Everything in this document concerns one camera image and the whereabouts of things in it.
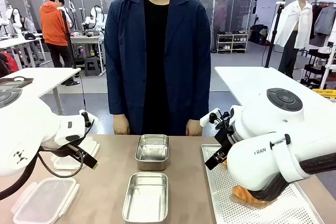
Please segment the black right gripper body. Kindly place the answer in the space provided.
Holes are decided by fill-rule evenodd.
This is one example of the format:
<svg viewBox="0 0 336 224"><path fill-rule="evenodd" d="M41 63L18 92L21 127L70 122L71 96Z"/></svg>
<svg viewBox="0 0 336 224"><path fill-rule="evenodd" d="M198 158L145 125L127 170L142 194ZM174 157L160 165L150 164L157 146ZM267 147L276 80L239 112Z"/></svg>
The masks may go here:
<svg viewBox="0 0 336 224"><path fill-rule="evenodd" d="M229 151L235 144L233 139L234 129L229 124L230 116L216 116L214 122L216 122L215 129L218 130L215 135L215 140L221 145L219 151Z"/></svg>

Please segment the person's left hand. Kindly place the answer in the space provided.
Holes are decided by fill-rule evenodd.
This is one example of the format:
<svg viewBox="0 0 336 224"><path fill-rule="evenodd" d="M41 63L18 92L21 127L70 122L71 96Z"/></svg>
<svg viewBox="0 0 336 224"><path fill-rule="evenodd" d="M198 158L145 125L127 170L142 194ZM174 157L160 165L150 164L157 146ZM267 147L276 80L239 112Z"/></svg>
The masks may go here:
<svg viewBox="0 0 336 224"><path fill-rule="evenodd" d="M203 127L199 120L189 120L186 125L186 136L202 136Z"/></svg>

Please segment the person's right hand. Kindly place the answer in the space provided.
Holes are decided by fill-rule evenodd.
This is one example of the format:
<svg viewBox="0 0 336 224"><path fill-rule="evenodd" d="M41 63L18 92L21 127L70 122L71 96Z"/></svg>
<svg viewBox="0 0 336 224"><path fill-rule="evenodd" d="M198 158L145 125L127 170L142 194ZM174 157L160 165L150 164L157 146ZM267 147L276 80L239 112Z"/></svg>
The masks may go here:
<svg viewBox="0 0 336 224"><path fill-rule="evenodd" d="M115 135L129 135L130 125L127 119L125 120L114 120L113 121L113 131Z"/></svg>

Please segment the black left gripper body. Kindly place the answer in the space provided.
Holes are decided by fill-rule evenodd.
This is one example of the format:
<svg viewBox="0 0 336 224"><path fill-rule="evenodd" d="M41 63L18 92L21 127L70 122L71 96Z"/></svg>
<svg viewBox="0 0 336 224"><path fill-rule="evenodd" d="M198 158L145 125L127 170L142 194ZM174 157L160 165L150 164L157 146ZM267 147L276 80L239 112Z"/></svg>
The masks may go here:
<svg viewBox="0 0 336 224"><path fill-rule="evenodd" d="M59 149L51 149L46 147L40 147L39 151L41 152L51 152L55 154L58 157L80 157L85 156L86 152L79 146L79 144L82 142L82 140L76 140L69 142L66 145L61 146Z"/></svg>

